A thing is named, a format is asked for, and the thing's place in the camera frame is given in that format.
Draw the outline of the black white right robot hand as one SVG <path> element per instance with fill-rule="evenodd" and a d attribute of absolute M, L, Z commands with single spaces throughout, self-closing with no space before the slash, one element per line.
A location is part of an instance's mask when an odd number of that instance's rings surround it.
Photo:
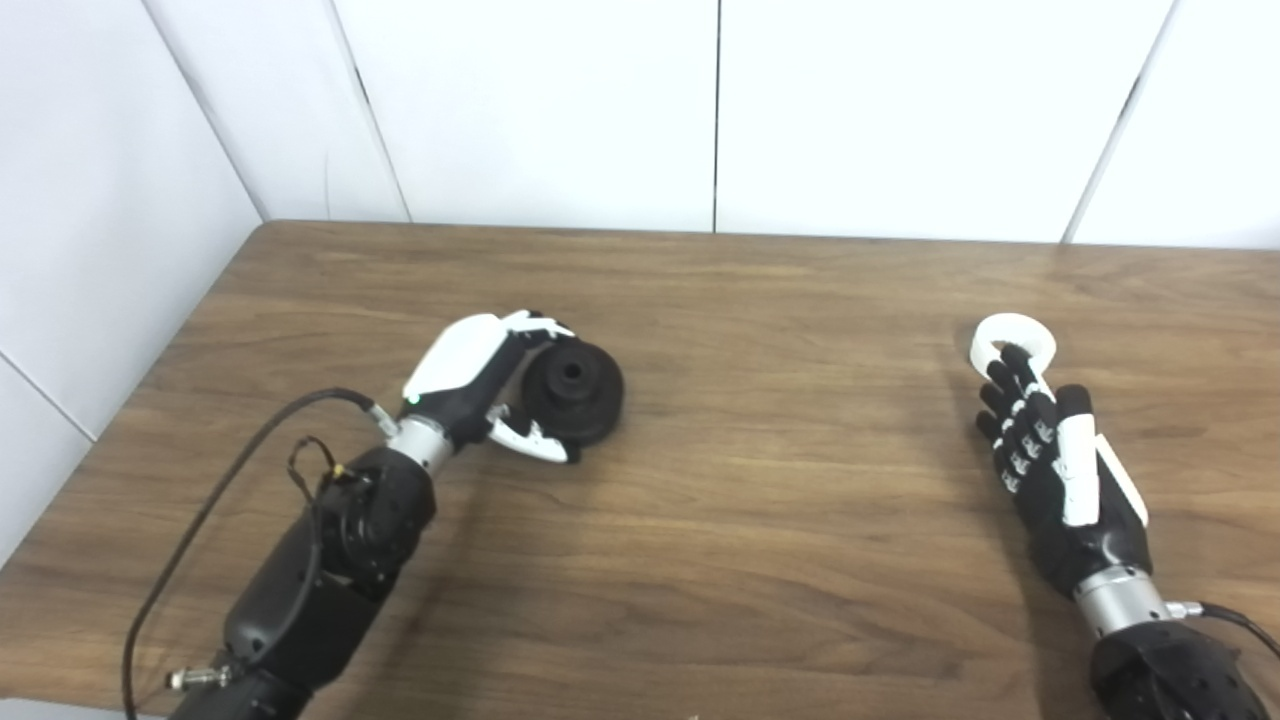
<path fill-rule="evenodd" d="M 986 366 L 975 427 L 995 479 L 1011 496 L 1033 568 L 1060 594 L 1112 568 L 1151 574 L 1146 503 L 1117 474 L 1088 388 L 1051 389 L 1021 346 Z"/>

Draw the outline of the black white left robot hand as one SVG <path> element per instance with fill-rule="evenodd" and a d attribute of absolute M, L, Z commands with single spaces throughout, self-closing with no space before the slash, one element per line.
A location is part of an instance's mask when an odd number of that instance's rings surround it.
<path fill-rule="evenodd" d="M 466 446 L 485 441 L 545 462 L 579 462 L 577 445 L 547 434 L 539 421 L 503 402 L 527 355 L 575 336 L 557 319 L 529 310 L 452 323 L 406 380 L 389 448 L 431 477 Z"/>

